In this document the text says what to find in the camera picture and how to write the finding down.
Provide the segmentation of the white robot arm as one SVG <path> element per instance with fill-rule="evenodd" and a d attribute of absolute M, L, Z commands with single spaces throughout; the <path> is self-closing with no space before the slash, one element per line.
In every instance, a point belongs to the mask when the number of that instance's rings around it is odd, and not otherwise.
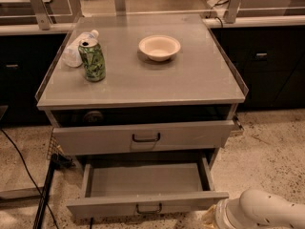
<path fill-rule="evenodd" d="M 257 189 L 222 199 L 202 217 L 203 229 L 305 229 L 305 205 Z"/>

